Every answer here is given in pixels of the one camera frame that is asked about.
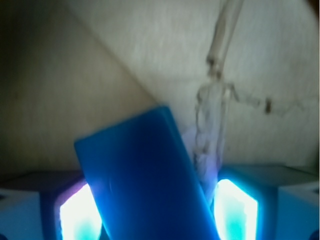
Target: bright white light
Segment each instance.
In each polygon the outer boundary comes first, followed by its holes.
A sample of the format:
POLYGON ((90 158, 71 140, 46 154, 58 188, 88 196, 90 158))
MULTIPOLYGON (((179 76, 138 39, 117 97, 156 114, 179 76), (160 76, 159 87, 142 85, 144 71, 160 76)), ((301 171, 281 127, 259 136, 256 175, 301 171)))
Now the bright white light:
POLYGON ((255 240, 258 202, 228 179, 215 191, 213 214, 221 240, 255 240))
POLYGON ((98 240, 102 220, 88 184, 60 207, 63 240, 98 240))

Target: blurry figure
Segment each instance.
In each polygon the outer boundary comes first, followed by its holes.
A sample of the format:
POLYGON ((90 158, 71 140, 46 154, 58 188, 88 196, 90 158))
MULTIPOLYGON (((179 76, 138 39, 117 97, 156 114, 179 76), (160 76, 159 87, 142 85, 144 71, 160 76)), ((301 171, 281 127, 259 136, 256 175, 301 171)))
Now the blurry figure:
POLYGON ((211 209, 223 161, 228 103, 235 92, 232 84, 224 83, 223 67, 243 1, 222 2, 207 56, 211 81, 197 93, 193 164, 211 209))

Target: blue rectangular object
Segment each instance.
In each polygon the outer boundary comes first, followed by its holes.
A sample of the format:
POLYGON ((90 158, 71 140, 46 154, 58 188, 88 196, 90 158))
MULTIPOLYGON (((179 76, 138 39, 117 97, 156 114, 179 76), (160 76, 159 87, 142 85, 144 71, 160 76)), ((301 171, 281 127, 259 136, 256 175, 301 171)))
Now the blue rectangular object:
POLYGON ((219 239, 168 107, 78 140, 74 147, 111 239, 219 239))

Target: white surface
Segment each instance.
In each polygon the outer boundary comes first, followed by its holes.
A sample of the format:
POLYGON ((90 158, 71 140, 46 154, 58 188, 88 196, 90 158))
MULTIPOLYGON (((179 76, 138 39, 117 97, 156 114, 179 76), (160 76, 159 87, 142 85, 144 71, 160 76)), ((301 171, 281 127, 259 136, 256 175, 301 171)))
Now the white surface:
MULTIPOLYGON (((68 7, 158 100, 168 103, 182 133, 195 123, 198 87, 217 0, 68 0, 68 7)), ((284 116, 231 103, 226 162, 312 164, 319 146, 319 27, 304 0, 245 0, 224 73, 235 87, 284 116)))
POLYGON ((8 240, 43 240, 37 192, 0 189, 0 234, 8 240))

